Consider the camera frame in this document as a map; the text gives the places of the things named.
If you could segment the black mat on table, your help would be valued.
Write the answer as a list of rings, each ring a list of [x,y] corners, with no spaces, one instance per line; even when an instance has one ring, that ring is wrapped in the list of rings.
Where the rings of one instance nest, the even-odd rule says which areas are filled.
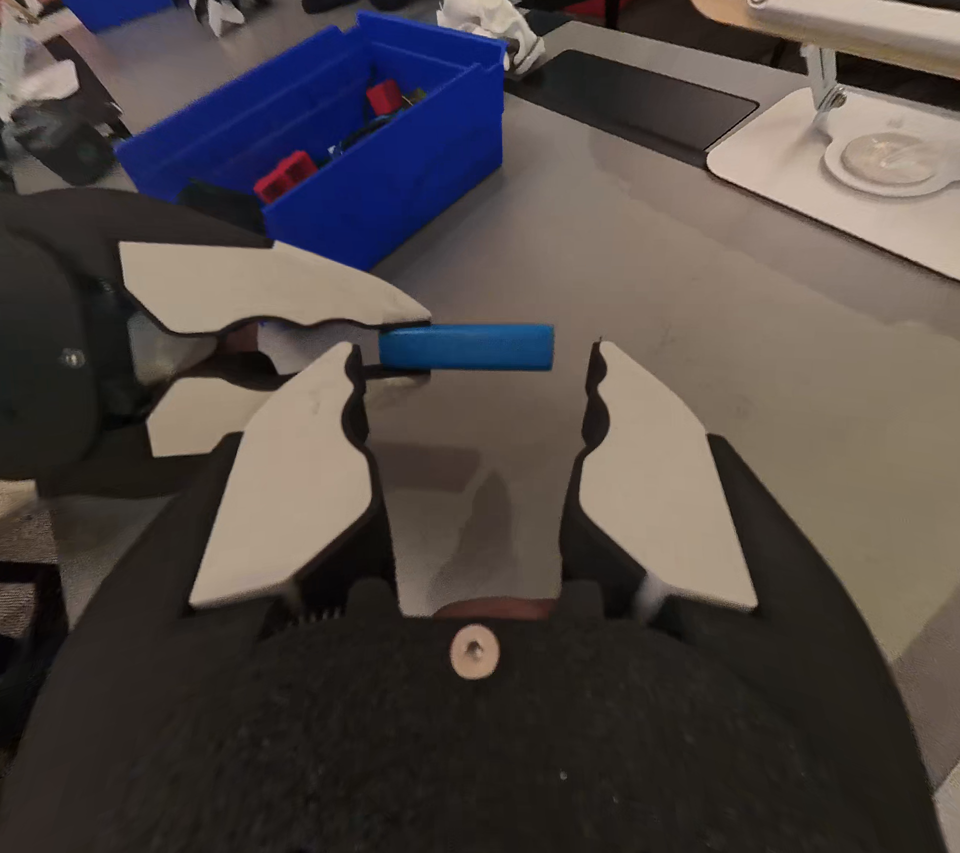
[[[578,50],[565,50],[506,92],[622,140],[704,169],[709,150],[756,101]]]

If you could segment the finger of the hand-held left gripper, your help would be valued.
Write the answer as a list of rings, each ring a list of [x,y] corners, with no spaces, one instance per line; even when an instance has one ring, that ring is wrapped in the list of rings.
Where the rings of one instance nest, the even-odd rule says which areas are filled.
[[[333,448],[342,431],[335,422],[354,392],[353,351],[366,377],[380,374],[377,330],[250,324],[228,334],[208,359],[175,376],[149,414],[152,455],[206,454],[234,433],[273,452],[282,442],[297,453]]]
[[[118,252],[127,292],[175,335],[258,319],[377,329],[431,321],[427,307],[378,276],[279,241],[255,248],[125,240]]]

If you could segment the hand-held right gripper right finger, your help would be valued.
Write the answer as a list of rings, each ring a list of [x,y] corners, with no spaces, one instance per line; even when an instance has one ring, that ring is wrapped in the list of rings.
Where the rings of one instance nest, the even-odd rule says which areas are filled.
[[[611,619],[652,622],[673,598],[758,608],[706,428],[616,343],[590,351],[582,450],[558,545],[562,579],[598,587]]]

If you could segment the black electronic device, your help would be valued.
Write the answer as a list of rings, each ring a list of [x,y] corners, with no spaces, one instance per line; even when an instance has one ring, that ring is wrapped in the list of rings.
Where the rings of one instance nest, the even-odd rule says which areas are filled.
[[[23,151],[72,187],[91,186],[116,166],[108,138],[65,101],[26,103],[7,126]]]

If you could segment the blue rounded stick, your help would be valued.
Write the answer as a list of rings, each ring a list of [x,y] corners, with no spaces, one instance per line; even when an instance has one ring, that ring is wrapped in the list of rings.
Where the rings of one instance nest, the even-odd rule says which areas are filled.
[[[429,324],[381,331],[382,367],[406,372],[546,372],[555,329],[541,323]]]

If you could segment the white bar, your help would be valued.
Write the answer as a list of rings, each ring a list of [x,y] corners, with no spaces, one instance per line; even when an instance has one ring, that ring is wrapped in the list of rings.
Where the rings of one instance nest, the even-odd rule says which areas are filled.
[[[798,44],[958,77],[956,10],[898,0],[747,0],[751,22]]]

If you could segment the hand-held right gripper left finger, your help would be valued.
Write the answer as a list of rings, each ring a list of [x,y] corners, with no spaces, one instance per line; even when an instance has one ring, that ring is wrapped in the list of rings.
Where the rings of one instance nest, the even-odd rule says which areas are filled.
[[[397,592],[360,350],[330,347],[246,425],[189,595],[194,609],[279,599],[328,613],[357,583]]]

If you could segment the white cloth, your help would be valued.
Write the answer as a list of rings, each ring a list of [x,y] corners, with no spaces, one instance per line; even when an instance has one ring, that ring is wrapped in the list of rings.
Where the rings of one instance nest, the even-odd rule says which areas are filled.
[[[8,119],[19,107],[28,103],[64,101],[80,91],[76,65],[71,60],[54,62],[28,76],[2,87],[1,114]]]

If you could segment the white crumpled glove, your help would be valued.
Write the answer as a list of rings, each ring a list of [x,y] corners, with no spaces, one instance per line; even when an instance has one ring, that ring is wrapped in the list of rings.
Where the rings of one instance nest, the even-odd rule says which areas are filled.
[[[505,44],[503,69],[507,77],[529,73],[546,56],[546,43],[535,33],[510,0],[441,0],[439,27]]]

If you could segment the blue plastic bin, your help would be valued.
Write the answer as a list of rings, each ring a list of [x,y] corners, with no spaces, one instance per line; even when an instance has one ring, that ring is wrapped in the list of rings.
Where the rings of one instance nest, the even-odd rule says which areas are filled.
[[[144,195],[252,195],[295,151],[318,172],[263,204],[267,235],[370,270],[501,167],[505,43],[371,11],[327,26],[119,145]],[[374,117],[393,79],[407,106]]]

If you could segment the red toy block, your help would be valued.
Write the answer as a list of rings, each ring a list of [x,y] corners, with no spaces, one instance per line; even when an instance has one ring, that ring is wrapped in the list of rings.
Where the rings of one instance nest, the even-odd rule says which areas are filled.
[[[306,182],[319,171],[318,164],[303,150],[294,151],[253,185],[253,192],[261,203],[273,204]]]

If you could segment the grey desk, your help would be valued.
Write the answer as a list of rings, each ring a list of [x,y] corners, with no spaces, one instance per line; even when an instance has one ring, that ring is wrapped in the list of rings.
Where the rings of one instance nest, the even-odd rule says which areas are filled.
[[[879,612],[822,556],[958,561],[958,339],[891,259],[505,95],[501,166],[365,271],[546,372],[365,377],[396,592],[189,603],[243,432],[66,636],[2,851],[947,851]],[[559,545],[594,343],[705,427],[758,606],[612,619]]]

